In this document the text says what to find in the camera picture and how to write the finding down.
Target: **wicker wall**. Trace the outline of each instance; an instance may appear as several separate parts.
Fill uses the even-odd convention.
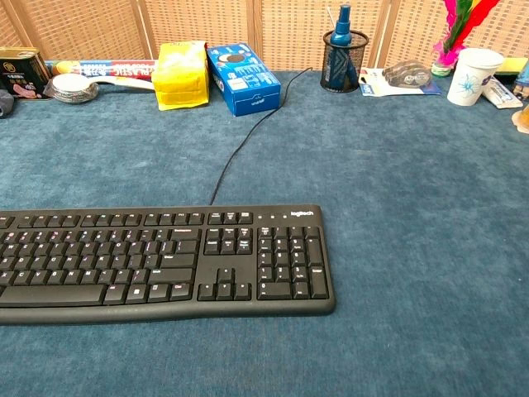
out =
[[[145,59],[167,41],[245,41],[271,68],[322,67],[322,36],[342,0],[0,0],[0,46],[46,59]],[[443,0],[354,0],[351,27],[369,37],[364,65],[429,65],[446,29]],[[529,55],[529,0],[502,0],[467,45]]]

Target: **blue spray bottle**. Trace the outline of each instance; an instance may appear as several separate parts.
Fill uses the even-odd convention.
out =
[[[347,47],[352,41],[350,33],[350,6],[343,4],[340,6],[340,17],[336,22],[336,28],[331,35],[331,44]],[[329,88],[341,90],[344,88],[346,76],[351,84],[356,84],[358,76],[355,66],[349,58],[347,49],[333,48],[327,58],[326,80]]]

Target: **computer keyboard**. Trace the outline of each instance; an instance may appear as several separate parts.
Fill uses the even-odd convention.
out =
[[[0,212],[0,323],[335,307],[317,205]]]

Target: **woven panel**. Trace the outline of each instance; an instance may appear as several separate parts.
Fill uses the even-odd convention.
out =
[[[145,0],[156,49],[163,43],[204,40],[208,45],[248,42],[246,1]]]
[[[22,45],[22,42],[18,38],[15,28],[11,24],[11,21],[7,17],[6,10],[0,2],[0,26],[2,28],[2,34],[0,35],[0,47],[2,46],[18,46]]]
[[[524,56],[529,49],[529,2],[502,0],[483,24],[470,34],[467,46],[490,48],[505,56]],[[445,35],[446,8],[441,0],[402,0],[385,65],[402,60],[419,60],[431,65],[436,58],[432,47]]]
[[[49,59],[146,57],[129,0],[20,1]]]
[[[323,35],[333,30],[327,14],[331,8],[334,21],[341,0],[263,0],[263,61],[271,69],[300,70],[312,66],[322,69]],[[365,49],[366,65],[372,50],[375,28],[381,14],[382,0],[356,0],[351,5],[351,29],[369,37]]]

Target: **space bar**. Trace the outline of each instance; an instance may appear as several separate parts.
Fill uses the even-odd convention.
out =
[[[49,308],[102,304],[106,285],[48,285],[7,287],[0,308]]]

